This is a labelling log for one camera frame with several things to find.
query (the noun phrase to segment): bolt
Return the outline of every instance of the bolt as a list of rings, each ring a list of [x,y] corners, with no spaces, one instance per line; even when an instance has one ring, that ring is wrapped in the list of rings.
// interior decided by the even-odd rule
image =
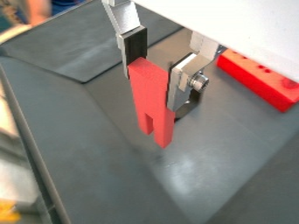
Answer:
[[[189,86],[198,92],[202,92],[208,86],[210,79],[203,75],[202,71],[199,71],[192,77],[189,81]]]

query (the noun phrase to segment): red fixture with holes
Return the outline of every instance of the red fixture with holes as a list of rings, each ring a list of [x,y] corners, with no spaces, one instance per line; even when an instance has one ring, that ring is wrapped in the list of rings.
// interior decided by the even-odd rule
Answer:
[[[173,137],[175,113],[165,106],[168,73],[147,59],[128,65],[139,128],[164,148]]]
[[[299,83],[227,50],[218,66],[250,88],[279,111],[286,112],[299,101]]]

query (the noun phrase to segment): red part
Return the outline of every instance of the red part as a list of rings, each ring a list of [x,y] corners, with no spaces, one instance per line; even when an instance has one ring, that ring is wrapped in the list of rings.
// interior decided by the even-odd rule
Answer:
[[[219,56],[218,66],[280,112],[299,101],[299,84],[240,54],[227,50]]]
[[[175,113],[165,107],[168,73],[147,59],[128,65],[139,127],[164,148],[173,137]]]

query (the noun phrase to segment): white panel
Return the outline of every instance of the white panel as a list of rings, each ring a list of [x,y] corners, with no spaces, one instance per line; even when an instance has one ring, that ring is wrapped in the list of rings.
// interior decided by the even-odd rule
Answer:
[[[9,137],[19,137],[13,115],[3,97],[0,97],[0,132],[4,132]]]
[[[5,98],[5,91],[4,91],[1,80],[0,80],[0,98]]]
[[[133,1],[299,82],[298,0]]]
[[[37,196],[31,170],[0,158],[0,200],[27,202],[31,205]]]

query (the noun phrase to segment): floor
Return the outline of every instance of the floor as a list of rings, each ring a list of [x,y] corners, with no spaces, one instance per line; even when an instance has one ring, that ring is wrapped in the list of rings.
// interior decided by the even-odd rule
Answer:
[[[9,219],[17,224],[49,223],[0,81],[0,206],[5,205],[12,205],[15,212],[3,215],[0,211],[0,223]]]

